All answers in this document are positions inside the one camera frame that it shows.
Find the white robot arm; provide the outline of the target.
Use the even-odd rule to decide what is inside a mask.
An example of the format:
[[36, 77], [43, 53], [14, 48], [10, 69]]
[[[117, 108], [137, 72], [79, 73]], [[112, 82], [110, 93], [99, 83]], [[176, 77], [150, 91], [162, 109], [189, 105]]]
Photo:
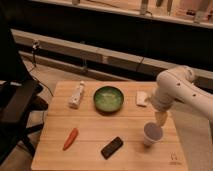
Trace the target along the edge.
[[175, 99], [199, 111], [213, 122], [213, 95], [194, 85], [195, 73], [188, 66], [178, 66], [157, 75], [156, 89], [151, 93], [150, 103], [155, 108], [159, 126], [167, 120], [167, 111]]

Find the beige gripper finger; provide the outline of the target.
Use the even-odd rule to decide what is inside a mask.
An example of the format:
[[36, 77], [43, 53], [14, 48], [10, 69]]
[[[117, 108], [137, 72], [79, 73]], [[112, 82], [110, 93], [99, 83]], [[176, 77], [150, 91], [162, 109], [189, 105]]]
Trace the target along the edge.
[[168, 114], [166, 112], [156, 112], [155, 118], [158, 126], [163, 126], [166, 123]]

